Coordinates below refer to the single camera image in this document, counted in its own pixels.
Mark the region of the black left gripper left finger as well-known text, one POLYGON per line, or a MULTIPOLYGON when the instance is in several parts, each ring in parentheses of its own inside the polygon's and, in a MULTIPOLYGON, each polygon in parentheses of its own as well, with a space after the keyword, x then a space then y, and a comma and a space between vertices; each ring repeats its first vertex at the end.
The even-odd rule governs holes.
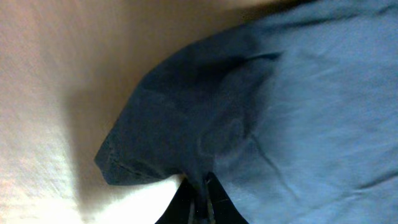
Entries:
POLYGON ((195 189, 184 179, 169 206, 155 224, 192 224, 195 214, 195 189))

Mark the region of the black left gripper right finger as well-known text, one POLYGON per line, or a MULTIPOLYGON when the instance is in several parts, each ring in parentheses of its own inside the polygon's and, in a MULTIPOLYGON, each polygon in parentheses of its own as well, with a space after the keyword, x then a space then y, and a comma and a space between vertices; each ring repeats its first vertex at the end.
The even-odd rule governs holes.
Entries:
POLYGON ((208 173, 205 184, 211 224, 248 224, 248 221, 238 212, 214 173, 208 173))

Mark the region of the navy blue shorts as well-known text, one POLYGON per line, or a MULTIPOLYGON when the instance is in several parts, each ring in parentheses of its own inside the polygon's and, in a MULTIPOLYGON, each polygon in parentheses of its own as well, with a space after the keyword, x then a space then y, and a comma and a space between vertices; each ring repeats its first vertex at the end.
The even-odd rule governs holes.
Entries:
POLYGON ((248 223, 397 222, 397 1, 313 1, 189 45, 96 157, 110 185, 214 173, 248 223))

